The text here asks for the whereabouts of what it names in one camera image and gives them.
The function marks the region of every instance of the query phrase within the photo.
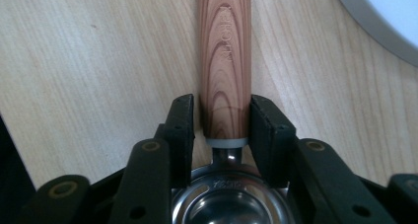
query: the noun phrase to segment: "light wood surface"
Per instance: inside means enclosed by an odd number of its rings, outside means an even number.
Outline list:
[[[206,138],[248,138],[251,100],[250,1],[198,0],[199,98],[201,124]]]
[[[252,92],[385,184],[418,172],[418,68],[338,0],[252,1]],[[37,187],[91,182],[197,96],[197,0],[0,0],[0,110]],[[196,112],[193,166],[206,164]]]

